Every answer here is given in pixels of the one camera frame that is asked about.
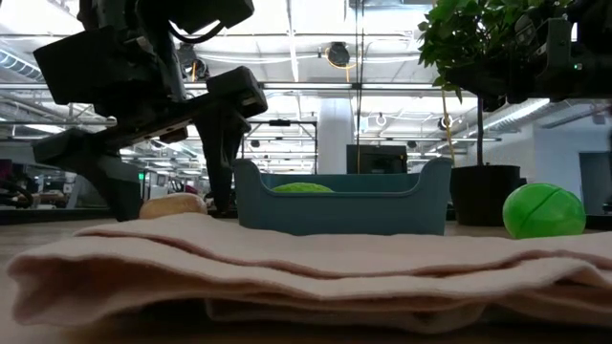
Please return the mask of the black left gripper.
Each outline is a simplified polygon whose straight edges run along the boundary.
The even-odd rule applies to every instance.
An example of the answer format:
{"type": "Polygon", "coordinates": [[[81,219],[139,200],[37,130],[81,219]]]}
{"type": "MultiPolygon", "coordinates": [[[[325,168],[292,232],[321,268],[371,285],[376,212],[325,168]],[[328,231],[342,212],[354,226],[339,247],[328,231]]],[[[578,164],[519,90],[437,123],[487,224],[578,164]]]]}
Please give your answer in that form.
{"type": "Polygon", "coordinates": [[[252,71],[244,66],[207,81],[208,93],[188,99],[168,34],[162,48],[142,33],[105,26],[79,32],[33,52],[58,105],[86,103],[117,123],[100,132],[71,128],[33,144],[36,162],[77,173],[119,222],[142,206],[140,169],[104,144],[134,144],[172,136],[194,122],[203,145],[216,210],[230,208],[233,162],[247,119],[268,110],[252,71]]]}

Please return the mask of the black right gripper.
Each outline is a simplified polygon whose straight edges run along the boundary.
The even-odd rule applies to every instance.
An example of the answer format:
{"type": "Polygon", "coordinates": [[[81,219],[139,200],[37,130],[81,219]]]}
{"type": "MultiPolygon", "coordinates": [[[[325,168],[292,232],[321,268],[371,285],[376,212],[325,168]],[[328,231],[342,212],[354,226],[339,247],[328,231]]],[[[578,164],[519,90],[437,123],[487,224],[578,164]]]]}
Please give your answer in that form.
{"type": "Polygon", "coordinates": [[[612,99],[612,0],[544,0],[514,24],[509,76],[495,64],[469,63],[446,79],[481,98],[484,112],[506,97],[612,99]]]}

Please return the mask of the textured lime green fruit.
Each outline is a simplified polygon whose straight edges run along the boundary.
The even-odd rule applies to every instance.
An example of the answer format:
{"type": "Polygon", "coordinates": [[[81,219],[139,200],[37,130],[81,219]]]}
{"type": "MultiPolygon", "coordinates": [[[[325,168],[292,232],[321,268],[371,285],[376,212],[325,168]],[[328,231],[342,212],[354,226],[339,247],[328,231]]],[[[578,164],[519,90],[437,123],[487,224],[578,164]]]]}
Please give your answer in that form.
{"type": "Polygon", "coordinates": [[[285,183],[272,188],[277,193],[329,193],[332,189],[318,183],[285,183]]]}

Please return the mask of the smooth green plastic ball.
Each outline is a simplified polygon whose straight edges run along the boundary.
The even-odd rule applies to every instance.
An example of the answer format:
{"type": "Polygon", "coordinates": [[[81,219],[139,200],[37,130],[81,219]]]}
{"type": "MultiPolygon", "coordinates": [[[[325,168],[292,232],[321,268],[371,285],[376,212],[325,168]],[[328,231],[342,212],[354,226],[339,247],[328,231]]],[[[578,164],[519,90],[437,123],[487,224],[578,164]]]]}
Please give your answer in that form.
{"type": "Polygon", "coordinates": [[[502,219],[515,239],[581,235],[586,226],[581,200],[550,183],[518,187],[504,202],[502,219]]]}

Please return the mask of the teal plastic container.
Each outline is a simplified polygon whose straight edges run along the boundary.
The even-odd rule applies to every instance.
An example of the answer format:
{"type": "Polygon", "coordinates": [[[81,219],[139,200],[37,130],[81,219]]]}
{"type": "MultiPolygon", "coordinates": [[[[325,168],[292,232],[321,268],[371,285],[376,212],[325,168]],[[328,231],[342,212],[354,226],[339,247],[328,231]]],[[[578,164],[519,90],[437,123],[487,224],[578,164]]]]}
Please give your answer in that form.
{"type": "Polygon", "coordinates": [[[451,160],[436,158],[417,174],[283,175],[234,164],[239,224],[296,236],[442,235],[450,199],[451,160]],[[277,193],[285,183],[318,183],[329,193],[277,193]]]}

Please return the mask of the green leafy potted plant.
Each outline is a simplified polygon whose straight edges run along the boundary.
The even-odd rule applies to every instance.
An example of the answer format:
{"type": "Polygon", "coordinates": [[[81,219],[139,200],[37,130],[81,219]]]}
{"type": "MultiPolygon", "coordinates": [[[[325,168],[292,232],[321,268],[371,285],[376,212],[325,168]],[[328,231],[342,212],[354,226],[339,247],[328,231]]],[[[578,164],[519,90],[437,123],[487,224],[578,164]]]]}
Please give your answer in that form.
{"type": "Polygon", "coordinates": [[[450,74],[478,63],[494,64],[509,58],[514,25],[545,0],[436,0],[421,31],[418,63],[438,73],[432,84],[444,94],[463,99],[466,85],[450,74]]]}

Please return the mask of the black plant pot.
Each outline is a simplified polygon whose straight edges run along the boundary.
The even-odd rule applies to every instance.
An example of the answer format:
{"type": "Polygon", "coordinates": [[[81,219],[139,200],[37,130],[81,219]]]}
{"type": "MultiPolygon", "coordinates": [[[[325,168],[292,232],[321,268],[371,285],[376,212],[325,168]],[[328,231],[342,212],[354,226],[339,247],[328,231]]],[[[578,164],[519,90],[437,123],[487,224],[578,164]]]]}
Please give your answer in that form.
{"type": "Polygon", "coordinates": [[[457,222],[463,226],[503,226],[503,205],[521,185],[516,165],[453,168],[450,195],[457,222]]]}

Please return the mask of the long ceiling light bar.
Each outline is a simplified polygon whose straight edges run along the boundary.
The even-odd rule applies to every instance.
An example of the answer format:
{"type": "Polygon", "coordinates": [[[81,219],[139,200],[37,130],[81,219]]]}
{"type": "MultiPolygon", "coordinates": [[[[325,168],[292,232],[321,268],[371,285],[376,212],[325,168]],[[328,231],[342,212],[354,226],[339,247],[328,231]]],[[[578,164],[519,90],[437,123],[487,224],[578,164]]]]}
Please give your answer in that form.
{"type": "Polygon", "coordinates": [[[429,83],[332,83],[332,82],[258,82],[262,90],[373,90],[373,91],[437,91],[429,83]]]}

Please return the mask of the white column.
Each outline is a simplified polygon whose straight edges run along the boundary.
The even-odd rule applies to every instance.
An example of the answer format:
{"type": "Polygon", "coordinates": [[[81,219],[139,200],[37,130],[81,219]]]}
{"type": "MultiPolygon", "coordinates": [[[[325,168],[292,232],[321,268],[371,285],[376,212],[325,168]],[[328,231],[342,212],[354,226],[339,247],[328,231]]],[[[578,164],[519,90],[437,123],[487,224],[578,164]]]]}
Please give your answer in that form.
{"type": "Polygon", "coordinates": [[[324,98],[317,120],[317,173],[345,174],[346,146],[354,140],[354,116],[349,98],[324,98]]]}

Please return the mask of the folded beige cloth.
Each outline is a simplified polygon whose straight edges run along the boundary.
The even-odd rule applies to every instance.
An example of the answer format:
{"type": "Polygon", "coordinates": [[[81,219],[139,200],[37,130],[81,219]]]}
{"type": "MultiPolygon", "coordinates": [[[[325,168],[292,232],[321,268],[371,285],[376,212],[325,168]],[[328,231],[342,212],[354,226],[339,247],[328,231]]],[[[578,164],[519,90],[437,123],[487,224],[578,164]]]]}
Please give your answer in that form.
{"type": "Polygon", "coordinates": [[[612,328],[612,233],[294,236],[208,215],[90,226],[13,257],[13,318],[81,326],[163,301],[216,321],[447,333],[492,308],[612,328]]]}

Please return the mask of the silver ventilation duct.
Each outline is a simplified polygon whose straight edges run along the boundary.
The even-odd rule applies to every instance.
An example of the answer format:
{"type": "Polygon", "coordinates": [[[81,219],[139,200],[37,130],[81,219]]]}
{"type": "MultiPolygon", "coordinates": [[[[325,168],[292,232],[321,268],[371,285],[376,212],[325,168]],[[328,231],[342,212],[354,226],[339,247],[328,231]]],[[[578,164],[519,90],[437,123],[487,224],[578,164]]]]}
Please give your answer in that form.
{"type": "Polygon", "coordinates": [[[527,99],[519,104],[507,104],[500,109],[489,113],[483,119],[485,132],[497,130],[506,124],[516,124],[519,120],[528,117],[531,113],[544,107],[550,102],[548,98],[527,99]]]}

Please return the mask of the black background rig frame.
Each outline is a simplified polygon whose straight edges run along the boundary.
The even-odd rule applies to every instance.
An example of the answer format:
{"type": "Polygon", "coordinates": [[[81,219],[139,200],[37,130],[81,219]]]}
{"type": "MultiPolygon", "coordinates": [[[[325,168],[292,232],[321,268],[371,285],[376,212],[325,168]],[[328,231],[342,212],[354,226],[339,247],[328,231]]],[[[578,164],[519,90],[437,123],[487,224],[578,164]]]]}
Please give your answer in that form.
{"type": "Polygon", "coordinates": [[[238,157],[248,159],[266,173],[316,174],[318,128],[316,121],[254,120],[242,138],[238,157]]]}

